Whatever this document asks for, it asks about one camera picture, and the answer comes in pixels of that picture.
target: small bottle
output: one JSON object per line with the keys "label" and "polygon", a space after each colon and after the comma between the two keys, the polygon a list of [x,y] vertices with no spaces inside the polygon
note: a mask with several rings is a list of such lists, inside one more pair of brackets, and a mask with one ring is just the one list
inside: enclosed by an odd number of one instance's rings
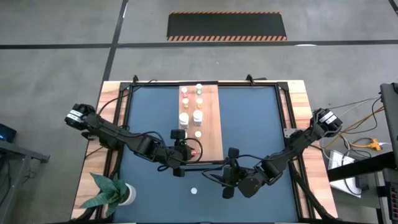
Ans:
{"label": "small bottle", "polygon": [[182,129],[187,129],[189,127],[189,115],[187,113],[181,113],[178,119],[180,120]]}
{"label": "small bottle", "polygon": [[202,108],[203,107],[203,99],[202,98],[197,98],[197,108]]}
{"label": "small bottle", "polygon": [[201,132],[200,131],[195,131],[195,138],[200,140],[200,137],[201,137]]}
{"label": "small bottle", "polygon": [[187,89],[187,87],[182,87],[181,88],[181,92],[182,92],[182,98],[188,97],[188,89]]}
{"label": "small bottle", "polygon": [[201,89],[202,89],[202,85],[201,84],[197,84],[197,95],[201,95]]}
{"label": "small bottle", "polygon": [[203,122],[203,112],[200,110],[195,110],[193,112],[193,123],[195,126],[201,126]]}
{"label": "small bottle", "polygon": [[189,107],[189,100],[188,100],[188,98],[184,98],[184,99],[182,99],[182,106],[185,108],[185,109],[187,109],[188,107]]}

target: concrete floor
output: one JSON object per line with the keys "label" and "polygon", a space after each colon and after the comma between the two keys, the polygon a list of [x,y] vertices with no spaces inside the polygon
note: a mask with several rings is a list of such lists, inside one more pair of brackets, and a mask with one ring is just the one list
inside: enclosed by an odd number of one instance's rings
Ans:
{"label": "concrete floor", "polygon": [[[0,44],[110,43],[120,7],[121,0],[0,0]],[[164,42],[169,12],[201,10],[280,11],[289,40],[398,39],[398,18],[387,0],[131,0],[119,42]],[[86,141],[63,119],[74,103],[95,105],[108,53],[0,50],[0,123],[19,131],[18,145],[51,154],[48,164],[32,165],[38,174],[24,184],[13,223],[69,219]],[[316,109],[373,97],[381,83],[398,82],[396,58],[398,45],[119,49],[109,79],[235,80],[250,73],[305,80]],[[345,125],[368,115],[370,106],[344,115]],[[389,141],[383,113],[377,120],[377,129],[349,140]],[[368,121],[363,129],[372,126]],[[340,142],[333,149],[344,151]],[[377,222],[374,209],[358,206],[358,200],[341,192],[333,194],[340,218]]]}

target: blue mat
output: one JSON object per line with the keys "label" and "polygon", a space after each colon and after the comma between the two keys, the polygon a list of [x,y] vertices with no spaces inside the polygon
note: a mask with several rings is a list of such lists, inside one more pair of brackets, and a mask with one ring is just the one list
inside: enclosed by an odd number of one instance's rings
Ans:
{"label": "blue mat", "polygon": [[[219,88],[219,99],[224,156],[229,147],[259,157],[284,148],[273,88]],[[158,131],[166,144],[173,145],[170,130],[178,128],[178,88],[148,87],[136,91],[129,125],[134,133]],[[247,167],[256,162],[246,157],[239,159]],[[223,199],[223,188],[200,172],[186,172],[185,177],[179,178],[172,175],[171,169],[157,172],[158,166],[125,148],[120,175],[136,188],[137,197],[131,205],[116,209],[114,222],[297,221],[288,170],[274,185],[263,186],[251,198],[243,197],[236,189],[233,198]],[[198,190],[196,195],[190,192],[193,187]]]}

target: white pot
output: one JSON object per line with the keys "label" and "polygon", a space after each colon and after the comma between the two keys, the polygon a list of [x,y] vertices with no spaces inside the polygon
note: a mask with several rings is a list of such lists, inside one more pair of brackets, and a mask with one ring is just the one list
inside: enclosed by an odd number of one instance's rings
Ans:
{"label": "white pot", "polygon": [[136,199],[136,195],[137,195],[136,189],[133,186],[127,184],[127,183],[126,183],[126,186],[127,186],[128,190],[130,192],[129,197],[127,198],[127,200],[125,200],[124,202],[120,203],[119,206],[129,205]]}

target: orange striped border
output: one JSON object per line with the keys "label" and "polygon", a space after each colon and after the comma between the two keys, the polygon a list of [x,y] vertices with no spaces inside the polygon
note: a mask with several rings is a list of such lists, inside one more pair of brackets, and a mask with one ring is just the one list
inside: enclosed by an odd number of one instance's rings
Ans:
{"label": "orange striped border", "polygon": [[244,11],[233,11],[233,12],[171,12],[171,14],[280,14],[278,11],[271,12],[244,12]]}
{"label": "orange striped border", "polygon": [[170,36],[168,41],[285,41],[286,36]]}

